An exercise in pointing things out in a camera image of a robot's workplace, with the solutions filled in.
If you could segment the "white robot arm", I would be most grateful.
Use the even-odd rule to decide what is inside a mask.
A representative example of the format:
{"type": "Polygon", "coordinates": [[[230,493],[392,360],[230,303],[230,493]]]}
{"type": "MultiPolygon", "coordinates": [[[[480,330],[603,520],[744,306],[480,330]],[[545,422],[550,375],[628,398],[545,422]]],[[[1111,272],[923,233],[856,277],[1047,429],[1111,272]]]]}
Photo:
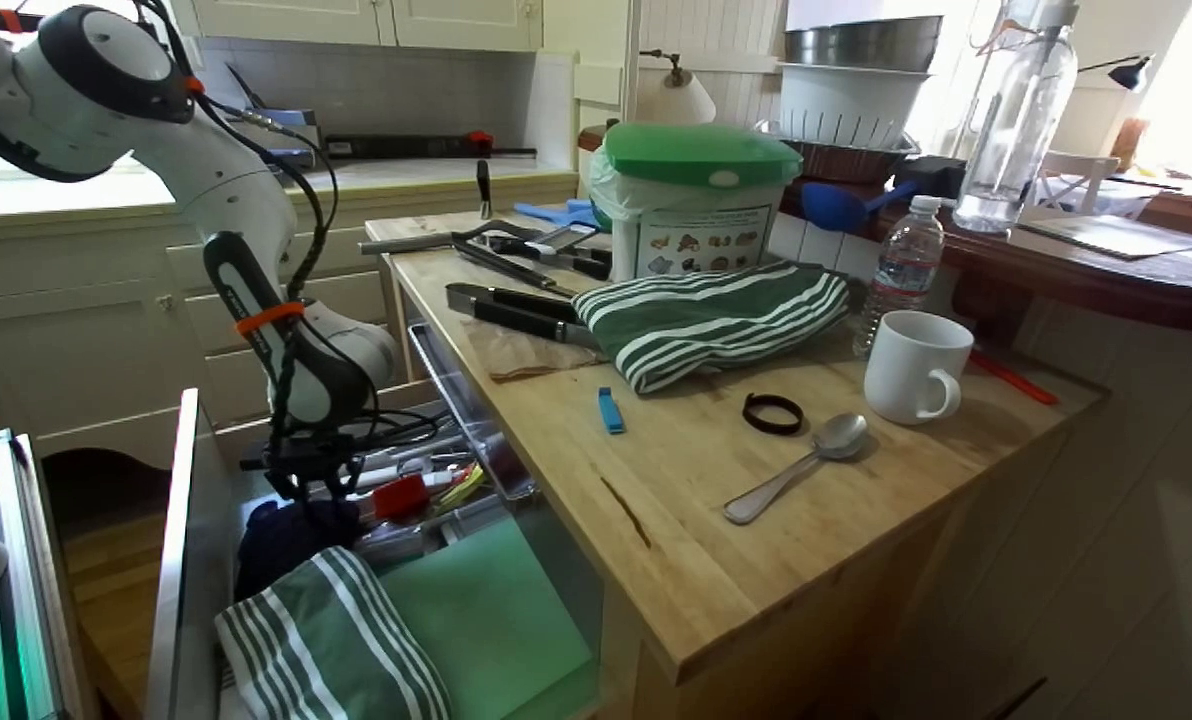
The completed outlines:
{"type": "Polygon", "coordinates": [[[267,484],[283,499],[346,499],[360,456],[380,434],[375,388],[392,337],[308,301],[303,279],[326,228],[283,277],[297,211],[287,170],[322,216],[308,179],[214,117],[194,74],[142,23],[72,3],[10,47],[0,19],[0,160],[81,184],[130,155],[175,201],[202,272],[267,375],[267,484]]]}

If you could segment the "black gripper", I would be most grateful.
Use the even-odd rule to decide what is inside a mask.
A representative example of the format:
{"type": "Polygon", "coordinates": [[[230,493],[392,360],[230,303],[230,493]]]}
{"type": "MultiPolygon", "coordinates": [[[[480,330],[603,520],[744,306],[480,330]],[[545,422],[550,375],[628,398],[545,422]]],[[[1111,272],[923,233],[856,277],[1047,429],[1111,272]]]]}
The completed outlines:
{"type": "Polygon", "coordinates": [[[262,478],[297,505],[342,499],[356,487],[360,464],[336,430],[276,429],[267,434],[262,478]]]}

